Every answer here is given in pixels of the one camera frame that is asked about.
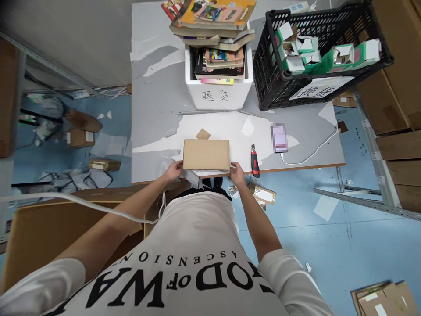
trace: white cable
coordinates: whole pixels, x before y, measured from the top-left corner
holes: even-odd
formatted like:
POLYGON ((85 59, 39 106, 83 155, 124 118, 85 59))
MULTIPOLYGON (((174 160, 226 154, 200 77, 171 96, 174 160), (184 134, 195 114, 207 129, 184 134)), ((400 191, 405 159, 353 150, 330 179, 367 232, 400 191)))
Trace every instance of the white cable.
POLYGON ((58 193, 58 192, 45 192, 45 193, 33 193, 33 194, 22 194, 22 195, 13 195, 13 196, 6 196, 6 197, 0 197, 0 203, 1 202, 10 202, 10 201, 19 201, 19 200, 28 200, 28 199, 33 199, 33 198, 62 198, 65 200, 69 200, 78 204, 81 204, 83 206, 89 207, 89 208, 94 208, 98 211, 102 211, 102 212, 106 212, 106 213, 111 213, 111 214, 115 214, 115 215, 119 215, 122 217, 125 217, 129 220, 132 220, 134 222, 137 223, 147 223, 147 224, 155 224, 159 218, 161 218, 160 213, 162 210, 162 207, 164 206, 164 200, 165 198, 165 192, 163 193, 163 204, 161 205, 161 209, 159 210, 159 214, 158 214, 158 219, 156 221, 148 221, 145 219, 138 219, 134 216, 131 216, 129 214, 126 213, 122 213, 116 210, 113 210, 111 208, 106 208, 100 205, 96 205, 93 204, 91 202, 88 202, 82 198, 76 197, 74 195, 69 195, 69 194, 65 194, 65 193, 58 193))
POLYGON ((332 137, 334 137, 337 132, 338 132, 338 122, 336 122, 334 133, 331 136, 329 136, 327 138, 327 140, 325 140, 319 147, 317 147, 316 151, 314 153, 312 153, 306 160, 304 160, 303 162, 297 162, 297 163, 290 164, 290 163, 285 162, 283 153, 281 153, 281 159, 282 159, 283 163, 286 164, 286 165, 301 165, 301 164, 305 163, 307 160, 309 160, 311 157, 313 157, 317 153, 317 151, 320 149, 320 147, 322 147, 324 144, 326 144, 328 141, 330 141, 330 139, 332 137))

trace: packaging material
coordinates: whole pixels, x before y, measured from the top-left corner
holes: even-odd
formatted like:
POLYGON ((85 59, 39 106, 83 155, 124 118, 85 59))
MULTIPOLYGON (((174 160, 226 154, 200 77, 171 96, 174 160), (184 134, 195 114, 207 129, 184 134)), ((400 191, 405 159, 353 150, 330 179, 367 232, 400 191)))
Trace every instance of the packaging material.
POLYGON ((229 170, 229 167, 229 140, 184 140, 184 169, 229 170))
POLYGON ((354 63, 354 45, 346 44, 333 47, 321 59, 321 64, 314 69, 313 75, 350 70, 354 63))
POLYGON ((421 160, 386 162, 394 184, 421 187, 421 160))
POLYGON ((419 316, 406 284, 387 281, 351 292, 358 316, 419 316))
POLYGON ((410 127, 400 101, 385 70, 376 72, 357 85, 361 103, 376 135, 396 132, 410 127))
POLYGON ((265 209, 266 204, 275 204, 276 193, 265 189, 253 182, 250 182, 248 185, 251 193, 253 194, 256 201, 259 205, 265 209))
POLYGON ((395 185, 402 208, 421 213, 421 187, 395 185))
POLYGON ((362 42, 355 48, 355 62, 352 69, 360 69, 373 65, 380 60, 382 44, 379 39, 362 42))
POLYGON ((66 133, 66 141, 69 147, 87 147, 95 144, 94 134, 81 129, 71 129, 66 133))
MULTIPOLYGON (((95 204, 114 208, 125 199, 146 187, 92 189, 74 193, 95 204)), ((167 203, 190 187, 188 182, 170 183, 165 187, 167 203)), ((146 213, 158 211, 162 197, 158 197, 146 213)), ((67 200, 53 199, 28 205, 14 212, 2 274, 4 293, 19 280, 51 262, 105 215, 67 200)), ((143 240, 143 232, 127 237, 117 248, 103 270, 127 254, 143 240)))
POLYGON ((421 159, 421 130, 376 138, 384 160, 421 159))
POLYGON ((93 116, 70 109, 66 119, 77 129, 97 133, 101 130, 102 124, 93 116))
POLYGON ((411 58, 421 51, 419 1, 373 0, 373 6, 395 57, 394 65, 386 67, 385 72, 410 127, 421 129, 421 64, 411 58))
POLYGON ((343 97, 340 95, 332 100, 334 106, 340 106, 343 108, 356 108, 357 101, 355 101, 354 97, 343 97))
POLYGON ((0 158, 13 153, 16 135, 17 112, 20 107, 16 93, 18 89, 19 51, 0 38, 0 158))
POLYGON ((98 169, 103 171, 117 171, 120 170, 121 162, 111 159, 97 159, 92 158, 89 162, 91 169, 98 169))

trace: white paper label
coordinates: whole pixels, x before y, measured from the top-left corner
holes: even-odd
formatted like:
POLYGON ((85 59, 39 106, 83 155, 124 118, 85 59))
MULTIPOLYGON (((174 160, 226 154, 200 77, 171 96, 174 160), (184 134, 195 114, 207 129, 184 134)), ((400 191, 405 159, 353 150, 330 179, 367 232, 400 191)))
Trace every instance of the white paper label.
POLYGON ((371 159, 373 160, 381 160, 382 156, 380 155, 379 151, 372 151, 371 152, 371 159))
POLYGON ((92 164, 92 169, 104 170, 104 166, 103 165, 92 164))
POLYGON ((93 142, 93 133, 92 132, 85 132, 85 140, 88 142, 93 142))
POLYGON ((378 298, 376 293, 371 293, 370 295, 367 295, 366 297, 364 297, 364 300, 366 301, 371 301, 372 299, 378 298))
POLYGON ((386 178, 384 176, 377 176, 377 182, 379 184, 385 185, 386 184, 386 178))
POLYGON ((361 123, 363 123, 364 129, 371 127, 369 120, 363 120, 361 123))
POLYGON ((273 194, 267 191, 259 190, 257 197, 261 200, 272 202, 273 194))
POLYGON ((374 307, 378 313, 378 316, 387 316, 386 311, 382 304, 378 304, 374 307))

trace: blue floor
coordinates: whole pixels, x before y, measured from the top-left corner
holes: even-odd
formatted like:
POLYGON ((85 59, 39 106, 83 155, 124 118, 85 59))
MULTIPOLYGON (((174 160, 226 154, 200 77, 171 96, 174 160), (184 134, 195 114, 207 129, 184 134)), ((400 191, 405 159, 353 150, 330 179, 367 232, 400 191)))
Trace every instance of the blue floor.
MULTIPOLYGON (((101 120, 104 125, 101 131, 130 137, 130 97, 122 96, 113 101, 93 97, 76 102, 63 100, 69 107, 94 117, 111 111, 111 120, 106 116, 101 120)), ((28 100, 22 106, 34 107, 28 100)), ((350 291, 384 280, 405 280, 421 306, 421 272, 418 269, 421 223, 341 201, 329 222, 313 213, 320 197, 313 192, 315 187, 339 192, 341 184, 352 180, 354 186, 378 189, 358 110, 335 108, 335 111, 336 117, 349 129, 340 136, 346 166, 338 170, 322 168, 262 174, 259 183, 277 193, 275 205, 267 206, 267 215, 283 247, 297 256, 303 266, 309 263, 313 268, 311 275, 336 315, 355 316, 350 291)), ((20 126, 18 146, 26 144, 32 135, 31 128, 20 126)), ((16 153, 14 182, 35 181, 41 172, 87 167, 90 149, 68 148, 62 139, 58 144, 51 139, 40 147, 32 145, 20 149, 16 153), (52 150, 57 150, 55 154, 59 156, 54 157, 52 150), (28 155, 34 157, 30 165, 28 155)), ((110 187, 129 186, 131 159, 110 158, 122 161, 119 171, 109 172, 113 178, 110 187)), ((225 178, 224 187, 230 185, 225 178)), ((234 199, 233 204, 241 243, 257 264, 241 201, 234 199)))

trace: small cardboard box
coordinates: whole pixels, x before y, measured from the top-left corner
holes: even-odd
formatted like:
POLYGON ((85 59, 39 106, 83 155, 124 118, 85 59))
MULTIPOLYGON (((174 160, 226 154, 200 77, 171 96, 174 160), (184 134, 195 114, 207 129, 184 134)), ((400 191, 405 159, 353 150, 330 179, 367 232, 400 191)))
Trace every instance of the small cardboard box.
POLYGON ((380 60, 381 50, 382 44, 379 39, 371 39, 369 41, 362 42, 355 48, 355 62, 352 69, 360 69, 375 64, 380 60))
POLYGON ((351 70, 354 64, 354 45, 339 45, 333 47, 323 58, 313 75, 323 75, 329 72, 351 70))
POLYGON ((229 170, 229 167, 229 140, 184 140, 184 169, 229 170))
POLYGON ((354 97, 336 97, 332 100, 333 105, 340 106, 343 108, 356 108, 357 101, 355 101, 354 97))
POLYGON ((97 133, 101 130, 102 124, 93 116, 70 109, 66 119, 77 129, 97 133))
POLYGON ((69 147, 88 147, 95 144, 93 133, 81 129, 69 130, 66 140, 69 147))
POLYGON ((91 169, 99 169, 103 171, 117 171, 120 170, 121 162, 111 159, 91 159, 89 167, 91 169))
POLYGON ((251 193, 253 194, 256 201, 262 206, 266 206, 267 203, 274 205, 276 192, 270 191, 263 187, 258 186, 257 184, 250 182, 248 185, 251 193))

